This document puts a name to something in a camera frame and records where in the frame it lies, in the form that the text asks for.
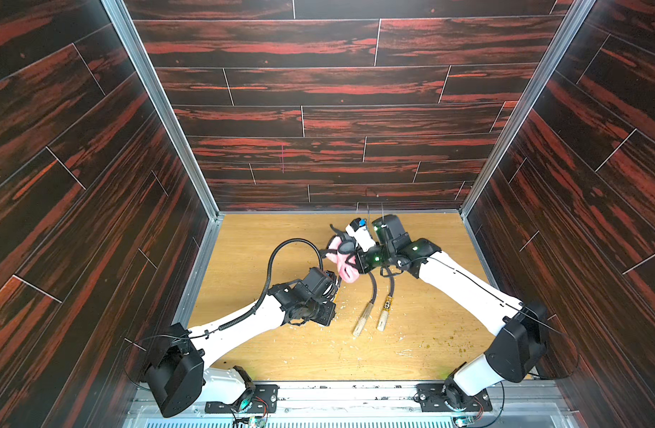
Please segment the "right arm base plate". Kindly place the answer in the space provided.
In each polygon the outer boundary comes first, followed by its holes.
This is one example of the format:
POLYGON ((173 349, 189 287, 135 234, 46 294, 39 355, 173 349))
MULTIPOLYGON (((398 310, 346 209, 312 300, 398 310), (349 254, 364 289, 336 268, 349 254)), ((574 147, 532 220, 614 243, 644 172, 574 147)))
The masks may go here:
POLYGON ((414 401, 423 412, 479 413, 493 410, 487 390, 468 396, 456 386, 445 383, 418 383, 414 401))

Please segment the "pink rag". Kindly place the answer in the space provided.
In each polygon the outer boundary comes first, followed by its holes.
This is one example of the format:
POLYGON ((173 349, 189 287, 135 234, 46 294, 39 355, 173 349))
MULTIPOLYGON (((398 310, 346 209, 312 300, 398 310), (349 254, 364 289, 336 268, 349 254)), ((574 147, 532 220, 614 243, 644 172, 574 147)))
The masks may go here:
POLYGON ((333 225, 330 228, 334 235, 329 240, 327 247, 320 250, 320 256, 335 263, 340 278, 345 283, 352 284, 361 275, 356 263, 358 244, 346 231, 341 231, 333 225))

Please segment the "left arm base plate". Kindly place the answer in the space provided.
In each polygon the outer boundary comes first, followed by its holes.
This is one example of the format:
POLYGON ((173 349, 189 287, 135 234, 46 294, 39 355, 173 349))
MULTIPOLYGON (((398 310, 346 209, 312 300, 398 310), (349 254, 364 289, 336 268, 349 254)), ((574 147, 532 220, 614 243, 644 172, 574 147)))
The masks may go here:
POLYGON ((247 389, 231 404, 219 401, 207 401, 204 406, 204 413, 208 415, 218 414, 242 414, 262 415, 274 414, 277 410, 279 398, 279 385, 274 383, 257 383, 252 390, 247 389))

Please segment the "aluminium front rail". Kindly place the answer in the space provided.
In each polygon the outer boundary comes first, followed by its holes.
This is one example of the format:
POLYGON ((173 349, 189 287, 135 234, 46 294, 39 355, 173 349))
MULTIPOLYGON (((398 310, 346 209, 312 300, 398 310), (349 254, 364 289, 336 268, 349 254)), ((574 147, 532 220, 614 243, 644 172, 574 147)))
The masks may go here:
POLYGON ((464 411, 438 397, 437 381, 260 383, 236 412, 199 401, 165 418, 147 393, 131 404, 126 427, 582 427, 551 381, 499 383, 464 411))

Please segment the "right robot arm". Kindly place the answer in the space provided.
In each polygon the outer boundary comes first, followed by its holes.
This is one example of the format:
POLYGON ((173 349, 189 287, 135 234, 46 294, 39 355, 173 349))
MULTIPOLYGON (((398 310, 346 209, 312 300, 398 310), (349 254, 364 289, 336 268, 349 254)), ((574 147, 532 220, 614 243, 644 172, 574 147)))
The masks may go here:
POLYGON ((461 267, 431 241, 411 240, 395 215, 368 223, 353 220, 345 230, 361 273, 394 267, 411 274, 457 302, 494 337, 487 350, 458 367, 443 384, 451 410, 466 410, 497 383, 520 383, 547 351, 546 307, 525 305, 461 267))

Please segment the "small sickle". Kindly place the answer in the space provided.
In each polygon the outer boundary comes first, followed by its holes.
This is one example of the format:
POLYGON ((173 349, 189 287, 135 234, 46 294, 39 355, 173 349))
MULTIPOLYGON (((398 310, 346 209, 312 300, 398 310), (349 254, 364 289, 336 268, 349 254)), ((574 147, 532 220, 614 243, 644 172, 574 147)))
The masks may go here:
POLYGON ((384 332, 386 330, 387 322, 393 306, 393 297, 395 296, 395 280, 393 274, 388 270, 387 278, 389 279, 389 291, 380 312, 379 321, 377 321, 377 330, 384 332))
POLYGON ((372 285, 372 294, 370 300, 361 312, 361 315, 359 316, 354 329, 352 330, 352 336, 354 338, 357 338, 361 335, 377 300, 377 280, 371 272, 368 273, 368 278, 370 279, 372 285))

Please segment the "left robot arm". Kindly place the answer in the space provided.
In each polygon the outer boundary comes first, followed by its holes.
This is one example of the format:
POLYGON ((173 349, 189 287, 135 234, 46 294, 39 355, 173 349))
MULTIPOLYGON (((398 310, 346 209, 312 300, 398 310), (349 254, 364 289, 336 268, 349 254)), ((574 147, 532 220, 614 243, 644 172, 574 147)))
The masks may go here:
POLYGON ((156 335, 142 381, 161 416, 175 417, 197 402, 247 410, 256 390, 251 376, 240 366, 216 369, 213 363, 281 326, 329 326, 339 287, 335 273, 312 267, 305 278, 272 285, 258 301, 227 317, 191 329, 176 323, 156 335))

